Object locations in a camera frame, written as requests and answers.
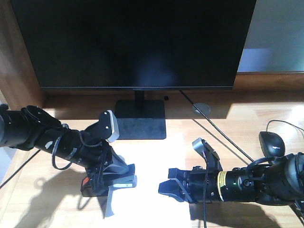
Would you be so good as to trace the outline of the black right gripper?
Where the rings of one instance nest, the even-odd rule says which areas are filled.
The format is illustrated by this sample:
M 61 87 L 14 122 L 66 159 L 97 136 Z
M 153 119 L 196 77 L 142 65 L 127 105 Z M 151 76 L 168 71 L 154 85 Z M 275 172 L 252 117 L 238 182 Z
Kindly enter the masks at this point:
M 217 188 L 217 175 L 219 171 L 211 169 L 207 174 L 207 186 L 205 187 L 206 170 L 198 166 L 190 170 L 170 168 L 168 179 L 159 184 L 158 193 L 174 198 L 178 202 L 199 204 L 203 202 L 203 191 L 206 189 L 206 203 L 220 201 Z M 184 181 L 184 189 L 179 182 Z

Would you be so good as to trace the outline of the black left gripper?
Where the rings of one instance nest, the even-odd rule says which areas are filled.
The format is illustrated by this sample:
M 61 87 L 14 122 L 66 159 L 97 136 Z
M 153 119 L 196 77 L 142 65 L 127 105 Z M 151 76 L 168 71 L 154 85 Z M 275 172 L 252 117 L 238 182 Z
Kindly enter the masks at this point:
M 106 140 L 92 138 L 86 131 L 79 131 L 81 147 L 79 155 L 84 159 L 93 195 L 97 197 L 104 218 L 114 215 L 112 210 L 113 189 L 105 184 L 112 180 L 133 180 L 135 165 L 126 165 Z

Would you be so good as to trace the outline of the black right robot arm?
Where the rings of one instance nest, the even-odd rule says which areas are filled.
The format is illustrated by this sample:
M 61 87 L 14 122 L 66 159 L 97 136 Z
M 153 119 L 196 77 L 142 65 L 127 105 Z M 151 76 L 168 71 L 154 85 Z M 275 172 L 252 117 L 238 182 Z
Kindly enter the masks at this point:
M 304 209 L 304 155 L 258 159 L 247 167 L 223 171 L 216 159 L 204 169 L 169 169 L 158 192 L 178 202 L 255 202 L 269 206 L 296 205 Z

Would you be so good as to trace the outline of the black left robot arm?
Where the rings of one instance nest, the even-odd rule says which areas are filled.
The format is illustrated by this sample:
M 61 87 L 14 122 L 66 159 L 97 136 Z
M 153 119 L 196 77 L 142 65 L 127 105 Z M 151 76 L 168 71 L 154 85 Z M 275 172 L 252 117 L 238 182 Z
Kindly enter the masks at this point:
M 107 196 L 111 188 L 136 186 L 135 165 L 126 164 L 110 145 L 119 137 L 117 119 L 111 110 L 100 113 L 99 120 L 85 130 L 70 129 L 41 108 L 33 105 L 10 111 L 7 104 L 0 106 L 0 145 L 29 151 L 33 148 L 52 155 L 52 166 L 57 169 L 56 157 L 85 168 L 81 183 L 84 197 Z

